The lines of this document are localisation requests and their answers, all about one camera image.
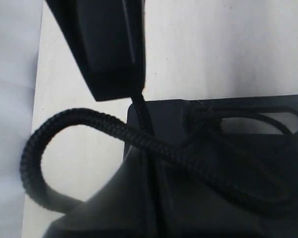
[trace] gray fabric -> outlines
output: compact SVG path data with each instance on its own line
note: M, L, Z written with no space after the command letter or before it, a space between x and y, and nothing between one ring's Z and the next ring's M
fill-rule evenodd
M43 0L0 0L0 238L20 238L18 164L31 132Z

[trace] white surface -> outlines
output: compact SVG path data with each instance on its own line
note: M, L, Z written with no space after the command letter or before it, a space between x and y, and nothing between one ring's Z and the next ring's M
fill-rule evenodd
M298 0L146 1L147 100L298 94ZM94 102L44 6L33 129L53 114L89 107L125 120L130 100ZM123 143L85 127L48 147L44 176L86 200L115 173ZM23 238L39 238L59 214L28 197Z
M20 238L19 175L31 132L42 0L0 0L0 238Z

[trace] black cord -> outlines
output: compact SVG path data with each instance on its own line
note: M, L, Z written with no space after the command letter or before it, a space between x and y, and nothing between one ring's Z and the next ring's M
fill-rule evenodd
M144 114L148 113L145 102L141 97L135 97L133 101L138 118L140 121L144 119L140 123L142 130L135 129L115 117L90 109L66 110L48 119L31 135L23 150L20 173L26 193L41 206L62 213L69 212L80 203L76 199L59 194L46 184L41 171L41 159L46 146L58 132L69 126L82 124L100 130L152 154L153 156L149 157L151 159L162 158L184 169L189 174L201 179L223 197L251 211L270 215L279 213L280 208L290 205L289 193L277 176L270 173L254 156L232 145L214 131L214 125L219 123L219 119L238 116L264 121L275 126L284 134L289 134L290 131L280 122L274 119L267 119L266 116L262 117L262 115L259 116L246 112L223 111L201 114L201 120L203 120L204 128L206 128L207 132L206 135L210 139L224 146L229 151L241 155L253 168L261 173L267 182L271 183L279 191L276 197L265 198L250 194L233 182L221 177L217 171L205 166L203 160L187 158L182 149L172 147L148 133L150 131L153 133L153 127L151 121L148 121L150 117L142 118Z

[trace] white table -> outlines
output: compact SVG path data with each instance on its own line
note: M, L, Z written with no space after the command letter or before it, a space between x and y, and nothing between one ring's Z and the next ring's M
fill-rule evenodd
M298 94L298 0L146 2L147 100ZM74 107L126 120L130 103L93 100L44 5L33 130ZM70 128L49 145L44 176L58 191L86 200L113 176L122 152L118 140ZM40 238L59 216L26 197L22 237Z

